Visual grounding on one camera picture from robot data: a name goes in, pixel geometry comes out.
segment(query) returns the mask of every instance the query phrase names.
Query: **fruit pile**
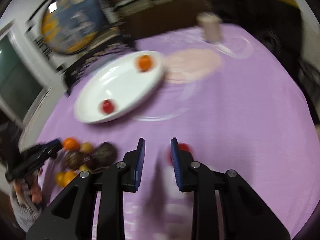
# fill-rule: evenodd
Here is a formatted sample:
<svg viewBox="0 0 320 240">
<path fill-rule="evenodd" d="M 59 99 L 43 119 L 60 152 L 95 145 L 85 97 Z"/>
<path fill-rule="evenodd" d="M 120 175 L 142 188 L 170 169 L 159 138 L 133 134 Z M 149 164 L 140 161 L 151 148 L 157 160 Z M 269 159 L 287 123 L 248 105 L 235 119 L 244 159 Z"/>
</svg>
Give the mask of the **fruit pile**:
<svg viewBox="0 0 320 240">
<path fill-rule="evenodd" d="M 65 187 L 77 176 L 75 171 L 92 172 L 98 168 L 108 167 L 116 161 L 118 155 L 117 149 L 108 142 L 95 148 L 89 142 L 80 144 L 75 138 L 69 137 L 62 145 L 67 151 L 65 165 L 73 171 L 56 174 L 55 180 L 60 187 Z"/>
</svg>

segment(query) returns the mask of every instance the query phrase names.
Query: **dark fruit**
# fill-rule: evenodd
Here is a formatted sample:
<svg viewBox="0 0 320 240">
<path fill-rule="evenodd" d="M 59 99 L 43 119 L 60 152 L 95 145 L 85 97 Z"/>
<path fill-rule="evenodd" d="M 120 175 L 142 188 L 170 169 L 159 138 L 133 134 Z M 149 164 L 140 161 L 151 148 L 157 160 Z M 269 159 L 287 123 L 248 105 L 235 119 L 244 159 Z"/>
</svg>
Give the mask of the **dark fruit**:
<svg viewBox="0 0 320 240">
<path fill-rule="evenodd" d="M 95 160 L 95 158 L 93 158 L 91 156 L 85 156 L 83 158 L 83 162 L 91 170 L 95 170 L 98 167 L 97 161 Z"/>
<path fill-rule="evenodd" d="M 98 161 L 99 167 L 111 166 L 116 161 L 117 157 L 117 149 L 108 142 L 102 143 L 94 155 L 94 158 Z"/>
<path fill-rule="evenodd" d="M 72 170 L 77 170 L 83 164 L 83 155 L 78 151 L 69 151 L 65 157 L 65 164 Z"/>
</svg>

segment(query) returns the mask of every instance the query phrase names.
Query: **orange fruit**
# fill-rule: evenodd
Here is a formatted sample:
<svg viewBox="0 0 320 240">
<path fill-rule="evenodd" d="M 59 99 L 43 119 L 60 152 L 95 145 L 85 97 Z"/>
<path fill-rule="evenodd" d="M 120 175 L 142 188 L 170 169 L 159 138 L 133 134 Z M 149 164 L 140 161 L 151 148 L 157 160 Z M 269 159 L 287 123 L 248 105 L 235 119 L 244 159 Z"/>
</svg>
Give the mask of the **orange fruit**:
<svg viewBox="0 0 320 240">
<path fill-rule="evenodd" d="M 67 171 L 62 178 L 63 186 L 66 187 L 76 176 L 77 174 L 75 174 L 73 171 Z"/>
<path fill-rule="evenodd" d="M 72 137 L 66 138 L 62 142 L 62 146 L 65 150 L 69 150 L 69 151 L 76 151 L 76 150 L 79 150 L 80 148 L 80 144 L 78 143 L 78 141 Z"/>
<path fill-rule="evenodd" d="M 59 187 L 64 187 L 64 183 L 63 183 L 64 174 L 65 174 L 65 172 L 58 172 L 55 176 L 55 181 Z"/>
<path fill-rule="evenodd" d="M 138 58 L 138 67 L 141 71 L 147 71 L 152 67 L 152 59 L 148 55 L 143 55 Z"/>
</svg>

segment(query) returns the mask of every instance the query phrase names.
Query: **purple tablecloth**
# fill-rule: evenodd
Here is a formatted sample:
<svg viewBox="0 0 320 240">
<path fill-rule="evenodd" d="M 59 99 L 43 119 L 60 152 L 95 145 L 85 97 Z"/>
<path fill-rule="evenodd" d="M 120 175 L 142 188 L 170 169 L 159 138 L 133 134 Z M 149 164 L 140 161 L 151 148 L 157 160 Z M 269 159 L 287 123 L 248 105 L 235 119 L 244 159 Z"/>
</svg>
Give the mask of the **purple tablecloth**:
<svg viewBox="0 0 320 240">
<path fill-rule="evenodd" d="M 73 105 L 87 77 L 60 99 L 39 136 L 39 142 L 70 136 L 96 145 L 110 141 L 119 150 L 118 161 L 145 139 L 141 186 L 124 194 L 126 239 L 190 238 L 192 196 L 175 185 L 167 158 L 172 137 L 188 143 L 194 158 L 210 168 L 238 171 L 291 237 L 320 199 L 320 145 L 302 92 L 249 33 L 234 25 L 222 30 L 220 45 L 205 43 L 198 27 L 138 41 L 141 50 L 171 55 L 172 75 L 150 99 L 115 121 L 79 123 Z M 201 71 L 189 59 L 189 69 L 181 71 L 186 54 L 205 58 Z M 61 191 L 54 182 L 63 167 L 59 160 L 49 160 L 40 176 L 47 203 Z"/>
</svg>

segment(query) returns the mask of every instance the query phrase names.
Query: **red tomato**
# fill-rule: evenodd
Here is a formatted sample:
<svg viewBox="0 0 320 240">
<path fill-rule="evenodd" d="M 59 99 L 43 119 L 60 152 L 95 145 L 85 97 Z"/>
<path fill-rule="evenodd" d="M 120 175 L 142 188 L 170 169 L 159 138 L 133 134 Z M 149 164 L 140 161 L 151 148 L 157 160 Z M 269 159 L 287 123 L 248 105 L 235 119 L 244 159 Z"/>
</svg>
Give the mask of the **red tomato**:
<svg viewBox="0 0 320 240">
<path fill-rule="evenodd" d="M 179 145 L 179 149 L 180 149 L 180 150 L 191 153 L 191 150 L 190 150 L 190 147 L 189 147 L 188 144 L 186 144 L 186 143 L 179 143 L 178 145 Z M 172 165 L 171 149 L 170 149 L 169 152 L 168 152 L 168 156 L 169 156 L 169 164 Z"/>
<path fill-rule="evenodd" d="M 102 106 L 102 111 L 105 114 L 111 114 L 115 110 L 115 107 L 111 100 L 104 100 L 101 106 Z"/>
</svg>

